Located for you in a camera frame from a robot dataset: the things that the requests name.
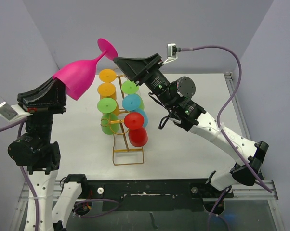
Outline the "orange goblet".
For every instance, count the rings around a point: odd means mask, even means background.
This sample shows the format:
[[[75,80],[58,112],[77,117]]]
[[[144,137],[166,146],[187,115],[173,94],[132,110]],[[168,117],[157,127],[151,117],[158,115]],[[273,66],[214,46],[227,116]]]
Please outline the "orange goblet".
[[[112,69],[104,69],[100,71],[99,78],[104,83],[111,83],[117,78],[117,74]]]
[[[100,99],[111,98],[117,100],[116,87],[112,83],[102,83],[98,86],[97,92],[100,95]]]

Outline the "green goblet front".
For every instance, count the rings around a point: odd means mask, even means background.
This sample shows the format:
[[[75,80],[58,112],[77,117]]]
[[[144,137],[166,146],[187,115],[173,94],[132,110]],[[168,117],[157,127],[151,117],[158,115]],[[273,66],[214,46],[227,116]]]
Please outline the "green goblet front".
[[[103,114],[100,120],[101,129],[106,135],[113,135],[119,129],[118,124],[110,124],[111,120],[118,119],[114,113],[116,108],[117,102],[112,98],[102,98],[97,104],[97,109]]]

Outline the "red goblet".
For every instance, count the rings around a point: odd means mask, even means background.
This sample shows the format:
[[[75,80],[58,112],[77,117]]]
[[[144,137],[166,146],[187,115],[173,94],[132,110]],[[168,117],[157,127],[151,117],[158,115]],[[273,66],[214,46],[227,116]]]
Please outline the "red goblet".
[[[124,118],[124,125],[129,130],[129,141],[134,147],[143,147],[148,142],[148,135],[144,128],[144,122],[145,119],[139,112],[130,112]]]

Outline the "light green goblet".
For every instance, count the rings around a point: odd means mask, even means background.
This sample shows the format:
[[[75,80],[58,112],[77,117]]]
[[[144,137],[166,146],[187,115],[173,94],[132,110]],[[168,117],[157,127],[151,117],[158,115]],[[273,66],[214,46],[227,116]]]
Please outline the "light green goblet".
[[[144,102],[139,91],[139,86],[137,86],[134,82],[129,80],[123,82],[121,85],[121,91],[126,95],[137,94],[141,99],[140,108],[143,110],[145,109]]]

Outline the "cyan goblet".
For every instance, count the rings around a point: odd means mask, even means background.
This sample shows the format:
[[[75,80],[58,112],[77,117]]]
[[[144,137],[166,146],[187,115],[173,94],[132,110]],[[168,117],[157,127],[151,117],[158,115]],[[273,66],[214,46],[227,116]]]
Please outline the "cyan goblet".
[[[148,117],[144,111],[143,100],[138,94],[129,94],[122,100],[122,106],[129,112],[138,112],[144,117],[143,127],[148,125]]]

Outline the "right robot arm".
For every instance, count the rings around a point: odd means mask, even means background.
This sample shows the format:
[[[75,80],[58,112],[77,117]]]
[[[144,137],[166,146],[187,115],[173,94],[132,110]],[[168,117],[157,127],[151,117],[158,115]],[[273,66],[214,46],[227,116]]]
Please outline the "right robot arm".
[[[150,89],[175,125],[201,136],[233,158],[232,168],[213,171],[208,177],[205,190],[209,196],[216,197],[234,184],[253,186],[260,182],[258,173],[269,145],[235,133],[194,102],[196,86],[192,79],[183,76],[168,81],[160,71],[163,62],[158,54],[147,58],[116,57],[113,61],[128,80]]]

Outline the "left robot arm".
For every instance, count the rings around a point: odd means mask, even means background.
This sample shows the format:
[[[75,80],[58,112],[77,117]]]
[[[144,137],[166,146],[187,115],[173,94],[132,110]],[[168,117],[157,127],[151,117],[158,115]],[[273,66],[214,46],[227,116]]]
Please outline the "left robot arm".
[[[17,104],[12,106],[18,118],[26,118],[26,132],[8,146],[10,158],[27,167],[26,231],[65,231],[76,200],[89,194],[86,176],[69,174],[53,204],[61,155],[58,142],[51,143],[51,131],[54,114],[65,113],[65,105],[65,84],[50,78],[34,90],[19,93]]]

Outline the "magenta goblet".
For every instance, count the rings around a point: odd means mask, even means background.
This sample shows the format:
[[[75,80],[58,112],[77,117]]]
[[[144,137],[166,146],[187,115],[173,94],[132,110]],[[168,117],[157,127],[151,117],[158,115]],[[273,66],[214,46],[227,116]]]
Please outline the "magenta goblet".
[[[69,63],[57,73],[53,79],[58,79],[66,86],[67,95],[77,101],[92,85],[97,63],[105,56],[109,60],[118,57],[115,47],[105,38],[99,38],[97,45],[101,51],[94,59],[77,60]]]

